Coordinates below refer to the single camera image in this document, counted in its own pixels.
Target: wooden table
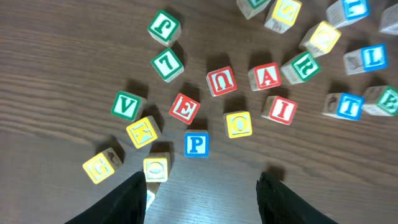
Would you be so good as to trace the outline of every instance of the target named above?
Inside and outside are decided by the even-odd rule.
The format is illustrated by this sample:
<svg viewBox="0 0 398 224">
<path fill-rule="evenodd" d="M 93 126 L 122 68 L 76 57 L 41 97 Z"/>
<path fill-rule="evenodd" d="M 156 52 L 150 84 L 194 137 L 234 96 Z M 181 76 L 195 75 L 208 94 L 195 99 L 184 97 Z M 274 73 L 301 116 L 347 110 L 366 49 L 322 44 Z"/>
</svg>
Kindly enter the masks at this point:
<svg viewBox="0 0 398 224">
<path fill-rule="evenodd" d="M 342 28 L 309 82 L 253 92 L 248 69 L 298 54 L 304 34 L 326 19 L 333 1 L 303 0 L 295 25 L 280 35 L 263 28 L 267 9 L 245 20 L 228 0 L 2 0 L 0 2 L 0 223 L 63 223 L 142 169 L 152 149 L 170 150 L 168 182 L 146 223 L 260 223 L 256 180 L 284 170 L 285 184 L 339 223 L 396 223 L 398 119 L 363 114 L 359 122 L 321 114 L 326 94 L 360 95 L 371 85 L 398 87 L 397 37 L 377 30 L 393 2 L 372 0 L 369 17 Z M 185 72 L 171 83 L 150 65 L 164 47 L 146 28 L 159 9 L 182 22 L 173 49 Z M 385 43 L 388 69 L 346 76 L 343 54 Z M 205 75 L 231 65 L 238 90 L 213 98 Z M 163 136 L 135 149 L 128 121 L 110 114 L 117 91 L 146 97 Z M 191 128 L 211 135 L 208 159 L 186 159 L 187 125 L 168 111 L 177 93 L 200 99 Z M 292 125 L 262 119 L 269 95 L 298 103 Z M 225 111 L 248 110 L 254 134 L 228 139 Z M 123 148 L 124 165 L 94 185 L 81 165 L 108 146 Z"/>
</svg>

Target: wooden floor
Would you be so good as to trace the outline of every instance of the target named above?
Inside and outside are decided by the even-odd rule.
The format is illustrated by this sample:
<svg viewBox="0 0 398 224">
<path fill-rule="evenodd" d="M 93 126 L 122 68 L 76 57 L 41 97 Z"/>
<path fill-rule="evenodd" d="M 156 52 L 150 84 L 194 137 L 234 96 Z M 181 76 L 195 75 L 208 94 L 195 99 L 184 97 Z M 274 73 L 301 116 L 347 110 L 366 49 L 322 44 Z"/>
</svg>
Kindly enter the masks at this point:
<svg viewBox="0 0 398 224">
<path fill-rule="evenodd" d="M 298 54 L 332 2 L 303 0 L 295 25 L 280 35 L 263 28 L 269 6 L 247 21 L 234 0 L 1 0 L 0 223 L 66 222 L 141 170 L 151 148 L 172 151 L 174 163 L 148 224 L 260 223 L 256 180 L 270 167 L 284 170 L 287 186 L 339 223 L 396 223 L 398 119 L 321 115 L 329 92 L 398 87 L 398 37 L 377 31 L 393 2 L 370 1 L 371 15 L 341 29 L 309 82 L 290 86 L 283 77 L 269 91 L 249 86 L 248 69 Z M 164 49 L 146 31 L 159 9 L 182 22 L 173 49 L 185 72 L 171 83 L 149 63 Z M 345 52 L 380 43 L 387 45 L 388 69 L 345 75 Z M 229 64 L 238 90 L 211 97 L 206 72 Z M 162 127 L 159 141 L 134 148 L 129 122 L 110 114 L 119 90 L 148 99 L 144 115 Z M 200 100 L 191 128 L 209 131 L 208 159 L 183 155 L 187 125 L 168 114 L 180 92 Z M 292 125 L 260 117 L 268 95 L 298 103 Z M 225 135 L 223 113 L 235 110 L 251 112 L 252 136 Z M 124 149 L 125 164 L 94 185 L 81 165 L 108 146 Z"/>
</svg>

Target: letter block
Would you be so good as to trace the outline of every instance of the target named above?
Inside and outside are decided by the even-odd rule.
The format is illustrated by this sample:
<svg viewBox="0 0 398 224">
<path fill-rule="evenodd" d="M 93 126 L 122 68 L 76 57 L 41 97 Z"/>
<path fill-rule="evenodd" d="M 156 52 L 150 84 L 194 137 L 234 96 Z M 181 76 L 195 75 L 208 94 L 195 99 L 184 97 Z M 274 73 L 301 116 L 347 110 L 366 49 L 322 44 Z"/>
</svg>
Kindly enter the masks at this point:
<svg viewBox="0 0 398 224">
<path fill-rule="evenodd" d="M 343 60 L 347 75 L 371 72 L 388 67 L 387 51 L 384 44 L 348 52 L 344 55 Z"/>
<path fill-rule="evenodd" d="M 230 66 L 209 72 L 206 77 L 211 95 L 220 96 L 238 89 Z"/>
<path fill-rule="evenodd" d="M 247 111 L 225 113 L 224 125 L 229 138 L 250 136 L 253 133 L 250 113 Z"/>
<path fill-rule="evenodd" d="M 185 157 L 209 157 L 210 136 L 206 130 L 187 130 L 185 132 Z"/>
<path fill-rule="evenodd" d="M 275 62 L 252 68 L 249 71 L 249 80 L 252 91 L 266 90 L 282 84 L 278 64 Z"/>
<path fill-rule="evenodd" d="M 365 99 L 349 93 L 331 93 L 326 97 L 323 115 L 332 118 L 358 121 L 361 118 Z"/>
<path fill-rule="evenodd" d="M 119 91 L 113 103 L 111 113 L 120 118 L 134 121 L 141 116 L 145 103 L 146 99 L 142 97 L 125 91 Z"/>
<path fill-rule="evenodd" d="M 369 87 L 364 94 L 363 110 L 374 116 L 397 116 L 398 91 L 391 86 Z"/>
<path fill-rule="evenodd" d="M 180 121 L 191 124 L 199 110 L 200 104 L 179 93 L 169 111 L 169 114 Z"/>
<path fill-rule="evenodd" d="M 289 83 L 294 85 L 311 79 L 321 70 L 321 66 L 310 52 L 303 52 L 284 64 L 280 70 Z"/>
<path fill-rule="evenodd" d="M 181 25 L 174 17 L 160 10 L 149 24 L 148 32 L 159 43 L 171 47 L 181 35 Z"/>
<path fill-rule="evenodd" d="M 112 148 L 109 148 L 85 162 L 83 164 L 83 169 L 94 184 L 98 184 L 110 175 L 114 174 L 122 165 L 123 163 L 115 151 Z"/>
<path fill-rule="evenodd" d="M 398 4 L 384 10 L 379 31 L 385 34 L 398 35 Z"/>
<path fill-rule="evenodd" d="M 147 182 L 166 182 L 170 168 L 170 153 L 168 152 L 153 152 L 144 159 Z"/>
<path fill-rule="evenodd" d="M 129 125 L 126 131 L 137 149 L 155 141 L 162 134 L 152 116 L 142 118 Z"/>
<path fill-rule="evenodd" d="M 335 28 L 353 24 L 370 14 L 368 0 L 337 0 L 326 10 L 329 23 Z"/>
<path fill-rule="evenodd" d="M 147 183 L 147 208 L 146 208 L 146 210 L 148 210 L 150 205 L 152 205 L 152 203 L 154 202 L 159 187 L 160 187 L 160 183 L 153 183 L 153 182 Z"/>
<path fill-rule="evenodd" d="M 172 49 L 167 48 L 151 62 L 162 79 L 169 83 L 184 72 L 184 66 Z"/>
<path fill-rule="evenodd" d="M 296 0 L 276 0 L 269 10 L 264 27 L 283 34 L 294 25 L 301 4 Z"/>
<path fill-rule="evenodd" d="M 246 19 L 263 11 L 269 4 L 270 0 L 236 0 L 236 4 Z"/>
<path fill-rule="evenodd" d="M 316 58 L 329 53 L 340 36 L 340 31 L 326 21 L 322 21 L 305 34 L 298 47 L 311 52 Z"/>
<path fill-rule="evenodd" d="M 270 96 L 267 98 L 261 116 L 271 121 L 290 125 L 293 121 L 296 109 L 296 102 L 280 96 Z"/>
</svg>

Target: block face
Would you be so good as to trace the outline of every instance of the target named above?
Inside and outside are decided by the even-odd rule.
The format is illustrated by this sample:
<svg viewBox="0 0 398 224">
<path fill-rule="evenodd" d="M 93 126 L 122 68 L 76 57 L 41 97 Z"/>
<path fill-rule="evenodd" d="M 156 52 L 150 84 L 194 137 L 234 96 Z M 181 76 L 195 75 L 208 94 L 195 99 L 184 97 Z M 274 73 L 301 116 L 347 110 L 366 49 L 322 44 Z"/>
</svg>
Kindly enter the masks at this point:
<svg viewBox="0 0 398 224">
<path fill-rule="evenodd" d="M 301 8 L 300 1 L 277 0 L 272 17 L 288 26 L 294 25 Z"/>
<path fill-rule="evenodd" d="M 368 0 L 340 0 L 343 4 L 345 18 L 348 21 L 361 19 L 370 14 Z"/>
<path fill-rule="evenodd" d="M 386 46 L 384 44 L 362 48 L 361 55 L 365 72 L 388 67 Z"/>
<path fill-rule="evenodd" d="M 166 82 L 170 82 L 183 72 L 183 65 L 172 49 L 167 48 L 151 62 L 156 72 Z"/>
<path fill-rule="evenodd" d="M 398 91 L 390 86 L 387 87 L 377 105 L 390 116 L 396 116 L 398 114 Z"/>
<path fill-rule="evenodd" d="M 250 113 L 240 111 L 224 115 L 229 138 L 240 138 L 252 134 Z"/>
<path fill-rule="evenodd" d="M 312 57 L 310 52 L 300 54 L 293 62 L 295 70 L 301 81 L 306 82 L 320 71 L 318 62 Z"/>
<path fill-rule="evenodd" d="M 220 96 L 238 89 L 230 66 L 210 72 L 207 75 L 207 82 L 213 96 Z"/>
<path fill-rule="evenodd" d="M 138 117 L 140 107 L 145 103 L 145 99 L 131 93 L 119 91 L 116 95 L 112 107 L 112 114 L 129 121 L 134 121 Z"/>
<path fill-rule="evenodd" d="M 277 96 L 269 113 L 269 118 L 282 124 L 291 124 L 297 109 L 297 103 Z"/>
<path fill-rule="evenodd" d="M 185 157 L 209 157 L 210 136 L 207 131 L 185 133 Z"/>
<path fill-rule="evenodd" d="M 139 149 L 155 141 L 160 134 L 159 128 L 152 117 L 145 117 L 126 128 L 134 146 Z"/>
<path fill-rule="evenodd" d="M 174 17 L 160 10 L 148 27 L 148 31 L 159 39 L 167 42 L 172 39 L 173 34 L 179 27 L 180 22 Z"/>
<path fill-rule="evenodd" d="M 100 183 L 115 172 L 106 155 L 102 152 L 85 162 L 83 168 L 94 184 Z"/>
<path fill-rule="evenodd" d="M 362 96 L 343 93 L 340 98 L 336 115 L 340 118 L 357 121 L 361 118 L 364 102 L 365 99 Z"/>
<path fill-rule="evenodd" d="M 191 124 L 196 113 L 198 112 L 200 104 L 195 100 L 179 93 L 175 99 L 169 114 L 173 117 Z"/>
<path fill-rule="evenodd" d="M 331 26 L 328 22 L 322 21 L 311 36 L 310 42 L 324 53 L 328 53 L 337 43 L 341 32 Z"/>
<path fill-rule="evenodd" d="M 282 83 L 280 80 L 278 64 L 275 62 L 254 67 L 254 76 L 256 78 L 258 89 L 260 90 L 280 86 Z"/>
</svg>

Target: alphabet block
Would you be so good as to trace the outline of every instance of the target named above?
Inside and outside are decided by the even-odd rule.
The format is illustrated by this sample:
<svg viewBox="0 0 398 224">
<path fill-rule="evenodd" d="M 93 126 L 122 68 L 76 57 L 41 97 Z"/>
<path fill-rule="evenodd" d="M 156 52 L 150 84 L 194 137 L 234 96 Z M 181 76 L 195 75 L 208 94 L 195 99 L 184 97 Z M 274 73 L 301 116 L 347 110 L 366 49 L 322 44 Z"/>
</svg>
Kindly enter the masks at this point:
<svg viewBox="0 0 398 224">
<path fill-rule="evenodd" d="M 154 202 L 159 187 L 160 187 L 160 183 L 147 183 L 147 208 L 146 208 L 146 210 L 148 210 L 150 205 L 152 205 L 152 203 Z"/>
<path fill-rule="evenodd" d="M 326 97 L 323 113 L 333 118 L 358 121 L 365 99 L 349 93 L 331 93 Z"/>
<path fill-rule="evenodd" d="M 386 46 L 384 44 L 348 52 L 343 59 L 347 75 L 371 72 L 388 67 Z"/>
<path fill-rule="evenodd" d="M 270 0 L 236 0 L 236 4 L 246 19 L 263 11 L 269 4 Z"/>
<path fill-rule="evenodd" d="M 294 85 L 308 81 L 321 70 L 321 66 L 310 52 L 303 52 L 284 64 L 280 70 L 289 83 Z"/>
<path fill-rule="evenodd" d="M 120 118 L 134 121 L 141 116 L 145 103 L 146 99 L 142 97 L 125 91 L 119 91 L 113 103 L 111 113 Z"/>
<path fill-rule="evenodd" d="M 270 96 L 267 98 L 261 116 L 271 121 L 290 125 L 293 121 L 296 109 L 296 102 L 280 96 Z"/>
<path fill-rule="evenodd" d="M 363 110 L 374 116 L 397 116 L 398 91 L 391 86 L 375 86 L 365 91 Z"/>
<path fill-rule="evenodd" d="M 340 36 L 340 31 L 326 21 L 322 21 L 305 34 L 298 47 L 311 52 L 316 58 L 329 53 Z"/>
<path fill-rule="evenodd" d="M 167 83 L 171 82 L 174 78 L 184 72 L 183 64 L 170 48 L 164 50 L 150 63 L 160 77 L 162 77 L 162 79 Z"/>
<path fill-rule="evenodd" d="M 169 111 L 169 114 L 180 121 L 191 124 L 199 110 L 200 104 L 179 93 Z"/>
<path fill-rule="evenodd" d="M 209 157 L 210 136 L 205 130 L 187 130 L 185 132 L 185 157 Z"/>
<path fill-rule="evenodd" d="M 126 131 L 137 149 L 155 141 L 162 134 L 152 116 L 142 118 L 129 125 Z"/>
<path fill-rule="evenodd" d="M 160 10 L 148 26 L 148 32 L 159 43 L 171 47 L 181 35 L 181 25 L 174 17 Z"/>
<path fill-rule="evenodd" d="M 220 96 L 238 89 L 230 66 L 209 72 L 206 80 L 212 96 Z"/>
<path fill-rule="evenodd" d="M 224 125 L 229 138 L 250 136 L 253 133 L 250 113 L 247 111 L 225 113 Z"/>
<path fill-rule="evenodd" d="M 385 34 L 398 35 L 398 4 L 384 10 L 379 31 Z"/>
<path fill-rule="evenodd" d="M 283 34 L 294 25 L 301 4 L 296 0 L 276 0 L 271 6 L 264 27 Z"/>
<path fill-rule="evenodd" d="M 110 175 L 114 174 L 122 165 L 123 163 L 115 151 L 112 148 L 109 148 L 85 162 L 83 164 L 83 169 L 94 184 L 98 184 Z"/>
<path fill-rule="evenodd" d="M 249 71 L 249 79 L 250 87 L 253 91 L 266 90 L 282 84 L 278 64 L 275 62 L 252 68 Z"/>
<path fill-rule="evenodd" d="M 335 28 L 353 24 L 370 14 L 368 0 L 337 0 L 327 10 L 329 23 Z"/>
<path fill-rule="evenodd" d="M 170 172 L 170 153 L 153 152 L 144 159 L 147 182 L 166 182 Z"/>
</svg>

